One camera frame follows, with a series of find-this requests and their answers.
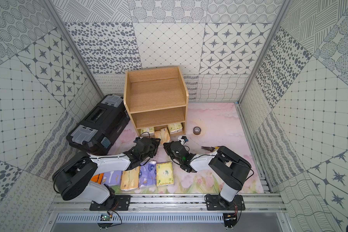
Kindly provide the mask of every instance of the cable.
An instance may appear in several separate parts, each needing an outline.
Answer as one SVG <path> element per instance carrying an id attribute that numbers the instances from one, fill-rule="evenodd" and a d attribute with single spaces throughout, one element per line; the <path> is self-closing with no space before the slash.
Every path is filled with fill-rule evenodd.
<path id="1" fill-rule="evenodd" d="M 242 213 L 242 204 L 241 204 L 240 216 L 239 216 L 239 218 L 237 219 L 236 224 L 239 222 L 239 220 L 240 220 L 240 218 L 241 218 L 241 213 Z"/>
<path id="2" fill-rule="evenodd" d="M 173 161 L 173 163 L 176 163 L 177 165 L 179 165 L 180 166 L 180 164 L 178 164 L 177 162 L 175 162 L 174 160 L 172 160 Z"/>
<path id="3" fill-rule="evenodd" d="M 144 166 L 146 165 L 146 163 L 151 159 L 151 157 L 143 164 L 143 165 L 140 165 L 140 166 Z"/>
<path id="4" fill-rule="evenodd" d="M 237 164 L 237 165 L 241 165 L 241 166 L 243 166 L 243 167 L 249 169 L 250 171 L 252 171 L 253 174 L 251 174 L 251 176 L 247 177 L 247 178 L 245 179 L 244 182 L 246 182 L 246 180 L 248 180 L 250 177 L 252 177 L 252 176 L 254 175 L 254 171 L 253 171 L 251 168 L 249 168 L 249 167 L 247 167 L 247 166 L 245 166 L 245 165 L 242 165 L 242 164 L 240 164 L 240 163 L 237 163 L 237 162 L 235 162 L 235 161 L 233 161 L 233 160 L 230 160 L 230 159 L 227 159 L 227 158 L 218 156 L 218 155 L 209 155 L 209 154 L 204 154 L 204 155 L 207 155 L 207 156 L 214 156 L 214 157 L 218 157 L 218 158 L 221 158 L 221 159 L 224 159 L 224 160 L 227 160 L 227 161 L 231 161 L 232 163 L 235 163 L 235 164 Z M 200 156 L 194 158 L 193 160 L 198 159 L 198 158 L 200 158 L 201 156 L 204 156 L 204 155 L 200 155 Z"/>
<path id="5" fill-rule="evenodd" d="M 121 222 L 121 223 L 120 223 L 120 224 L 117 224 L 117 225 L 111 225 L 110 227 L 121 225 L 121 224 L 122 224 L 122 220 L 121 220 L 120 215 L 119 215 L 116 211 L 114 211 L 114 210 L 111 210 L 111 211 L 113 211 L 115 214 L 117 214 L 117 216 L 119 216 L 119 219 L 120 219 L 120 222 Z"/>
<path id="6" fill-rule="evenodd" d="M 53 181 L 53 189 L 56 193 L 59 193 L 57 190 L 56 190 L 56 180 L 58 178 L 58 175 L 60 174 L 61 171 L 65 170 L 69 165 L 74 165 L 75 163 L 81 161 L 81 160 L 86 160 L 86 159 L 91 159 L 90 157 L 89 158 L 85 158 L 85 159 L 79 159 L 79 160 L 76 160 L 75 162 L 72 162 L 68 165 L 66 165 L 64 168 L 62 168 L 62 170 L 60 170 L 59 172 L 57 172 L 57 174 L 55 175 L 54 177 L 54 181 Z"/>
<path id="7" fill-rule="evenodd" d="M 72 162 L 72 163 L 66 165 L 64 168 L 62 168 L 59 172 L 57 172 L 57 173 L 55 174 L 55 177 L 54 177 L 54 180 L 53 180 L 53 189 L 54 189 L 54 192 L 60 193 L 60 192 L 58 192 L 58 191 L 56 190 L 56 180 L 57 180 L 58 175 L 60 174 L 60 172 L 63 171 L 63 170 L 65 170 L 69 165 L 74 165 L 75 163 L 77 163 L 77 162 L 79 162 L 79 161 L 85 161 L 85 160 L 88 160 L 88 159 L 90 159 L 90 160 L 92 160 L 92 159 L 97 160 L 97 159 L 111 158 L 111 157 L 100 157 L 100 158 L 96 158 L 96 157 L 86 157 L 86 158 L 76 160 L 76 161 L 74 161 L 74 162 Z"/>
<path id="8" fill-rule="evenodd" d="M 145 131 L 145 132 L 141 133 L 141 135 L 143 135 L 144 133 L 148 133 L 148 137 L 151 138 L 151 135 L 149 134 L 149 132 Z"/>
<path id="9" fill-rule="evenodd" d="M 247 166 L 245 166 L 245 165 L 242 165 L 242 164 L 240 164 L 240 163 L 237 163 L 237 162 L 235 162 L 235 161 L 229 160 L 229 159 L 224 158 L 224 157 L 221 157 L 221 156 L 216 156 L 216 157 L 222 158 L 222 159 L 224 159 L 224 160 L 231 161 L 231 162 L 234 163 L 234 164 L 241 165 L 242 167 L 245 167 L 245 168 L 249 169 L 250 171 L 252 171 L 253 174 L 251 174 L 249 177 L 247 177 L 247 178 L 245 179 L 244 183 L 246 182 L 246 180 L 248 180 L 250 177 L 252 177 L 252 176 L 254 175 L 254 171 L 253 171 L 250 167 L 247 167 Z"/>

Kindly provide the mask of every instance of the floral mat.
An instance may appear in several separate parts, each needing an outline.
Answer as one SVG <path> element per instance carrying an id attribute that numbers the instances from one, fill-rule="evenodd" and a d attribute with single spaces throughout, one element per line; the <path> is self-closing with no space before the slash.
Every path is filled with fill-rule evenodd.
<path id="1" fill-rule="evenodd" d="M 201 146 L 228 147 L 249 161 L 255 173 L 244 183 L 240 193 L 264 193 L 235 105 L 233 103 L 189 103 L 188 106 L 186 136 L 189 141 L 186 145 L 190 148 L 190 152 L 210 153 L 201 149 Z M 198 136 L 192 132 L 196 126 L 201 128 L 201 134 Z M 133 125 L 129 122 L 108 154 L 116 155 L 129 150 L 135 145 L 133 141 L 136 137 Z M 176 141 L 178 138 L 172 137 L 171 140 Z M 171 161 L 162 145 L 151 160 L 158 163 Z M 173 163 L 173 171 L 174 185 L 171 186 L 154 186 L 129 192 L 121 191 L 120 186 L 112 188 L 116 193 L 219 193 L 224 186 L 223 180 L 213 170 L 187 173 Z"/>

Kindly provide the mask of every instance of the yellow tissue pack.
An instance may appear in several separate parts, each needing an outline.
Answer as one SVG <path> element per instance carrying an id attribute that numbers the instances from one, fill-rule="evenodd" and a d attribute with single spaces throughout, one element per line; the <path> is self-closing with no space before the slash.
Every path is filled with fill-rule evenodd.
<path id="1" fill-rule="evenodd" d="M 151 137 L 154 134 L 155 134 L 155 128 L 154 127 L 147 127 L 147 128 L 142 128 L 141 129 L 141 136 L 142 137 Z"/>
<path id="2" fill-rule="evenodd" d="M 156 185 L 174 184 L 173 166 L 171 162 L 156 164 Z"/>
<path id="3" fill-rule="evenodd" d="M 139 170 L 140 167 L 136 167 L 129 171 L 123 171 L 121 176 L 120 189 L 122 191 L 130 191 L 138 188 L 139 185 Z"/>
<path id="4" fill-rule="evenodd" d="M 170 135 L 168 129 L 165 127 L 159 131 L 155 131 L 155 138 L 161 139 L 161 144 L 164 144 L 165 142 L 170 142 Z"/>
<path id="5" fill-rule="evenodd" d="M 170 134 L 178 133 L 183 131 L 183 126 L 181 123 L 168 124 L 168 129 Z"/>

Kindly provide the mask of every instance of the wooden shelf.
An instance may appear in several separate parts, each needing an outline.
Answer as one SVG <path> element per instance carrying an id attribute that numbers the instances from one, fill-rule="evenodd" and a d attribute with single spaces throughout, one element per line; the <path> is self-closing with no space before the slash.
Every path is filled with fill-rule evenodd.
<path id="1" fill-rule="evenodd" d="M 171 123 L 183 123 L 185 122 L 183 113 L 185 109 L 183 108 L 185 107 L 133 113 L 132 117 L 137 129 L 157 127 Z"/>
<path id="2" fill-rule="evenodd" d="M 124 105 L 135 131 L 154 127 L 155 131 L 171 123 L 182 123 L 186 134 L 188 89 L 178 66 L 127 71 Z"/>
<path id="3" fill-rule="evenodd" d="M 184 131 L 181 131 L 181 132 L 177 132 L 177 133 L 174 133 L 174 134 L 170 134 L 170 136 L 174 136 L 177 139 L 178 136 L 185 135 L 185 134 L 186 133 Z"/>
<path id="4" fill-rule="evenodd" d="M 130 113 L 186 106 L 178 78 L 131 83 Z"/>

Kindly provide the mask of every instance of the tape roll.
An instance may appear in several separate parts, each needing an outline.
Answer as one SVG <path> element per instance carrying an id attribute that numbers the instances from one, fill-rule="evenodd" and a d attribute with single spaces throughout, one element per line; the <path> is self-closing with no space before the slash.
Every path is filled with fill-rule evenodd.
<path id="1" fill-rule="evenodd" d="M 194 133 L 195 135 L 199 135 L 199 134 L 201 133 L 201 128 L 199 128 L 199 127 L 194 127 L 194 128 L 193 128 L 193 133 Z"/>

